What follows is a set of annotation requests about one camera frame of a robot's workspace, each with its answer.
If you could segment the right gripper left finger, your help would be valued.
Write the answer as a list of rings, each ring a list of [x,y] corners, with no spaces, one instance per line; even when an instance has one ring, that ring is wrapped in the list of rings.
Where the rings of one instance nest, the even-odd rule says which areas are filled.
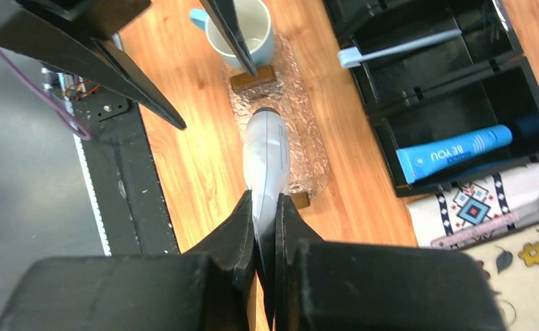
[[[180,255],[55,257],[31,265],[0,330],[254,330],[251,192]]]

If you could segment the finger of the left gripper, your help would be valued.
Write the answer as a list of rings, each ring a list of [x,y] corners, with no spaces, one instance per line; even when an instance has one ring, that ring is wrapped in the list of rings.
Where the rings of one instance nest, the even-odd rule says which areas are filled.
[[[0,47],[97,83],[183,130],[182,116],[112,40],[150,5],[149,0],[0,0]]]
[[[243,69],[252,77],[257,76],[257,66],[246,45],[240,30],[237,12],[233,0],[203,0],[200,1],[205,11],[219,30],[225,42],[233,51]]]

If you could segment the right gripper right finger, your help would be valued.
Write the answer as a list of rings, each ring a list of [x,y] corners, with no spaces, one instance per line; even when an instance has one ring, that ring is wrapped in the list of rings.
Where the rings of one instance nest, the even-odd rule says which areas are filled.
[[[323,240],[281,195],[275,219],[276,330],[505,330],[469,255]]]

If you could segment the grey white toothpaste tube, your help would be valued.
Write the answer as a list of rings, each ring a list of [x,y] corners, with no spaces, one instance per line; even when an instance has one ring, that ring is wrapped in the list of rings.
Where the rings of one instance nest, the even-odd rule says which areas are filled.
[[[271,107],[257,109],[246,124],[243,168],[251,192],[251,220],[260,258],[267,324],[275,317],[275,218],[281,194],[287,194],[291,174],[290,145],[285,121]]]

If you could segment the light blue mug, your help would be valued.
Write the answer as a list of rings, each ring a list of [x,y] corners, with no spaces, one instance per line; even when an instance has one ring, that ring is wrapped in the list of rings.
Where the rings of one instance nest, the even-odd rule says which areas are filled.
[[[275,42],[271,15],[266,4],[263,1],[251,0],[236,0],[228,3],[236,10],[239,29],[255,66],[270,64],[274,55]],[[209,44],[230,67],[240,72],[246,70],[205,10],[192,9],[190,20],[205,32]]]

